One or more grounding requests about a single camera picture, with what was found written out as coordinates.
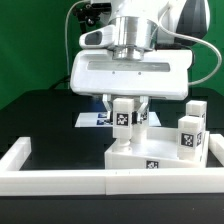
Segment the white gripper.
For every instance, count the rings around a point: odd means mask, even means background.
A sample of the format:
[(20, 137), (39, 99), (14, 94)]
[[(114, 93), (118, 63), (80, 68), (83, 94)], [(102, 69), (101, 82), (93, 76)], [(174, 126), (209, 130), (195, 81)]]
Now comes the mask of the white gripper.
[(134, 98), (132, 123), (148, 118), (150, 98), (183, 100), (188, 95), (190, 50), (146, 52), (142, 61), (113, 60), (106, 49), (82, 50), (74, 60), (71, 89), (81, 95), (102, 95), (107, 119), (113, 121), (114, 96)]

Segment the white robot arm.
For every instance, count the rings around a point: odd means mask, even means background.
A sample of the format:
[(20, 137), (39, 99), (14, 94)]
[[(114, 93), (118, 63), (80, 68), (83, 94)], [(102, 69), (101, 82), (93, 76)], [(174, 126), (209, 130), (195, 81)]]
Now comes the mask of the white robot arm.
[(70, 86), (81, 95), (132, 97), (142, 113), (150, 98), (188, 95), (189, 49), (210, 25), (208, 0), (87, 0), (75, 11), (93, 26), (79, 38)]

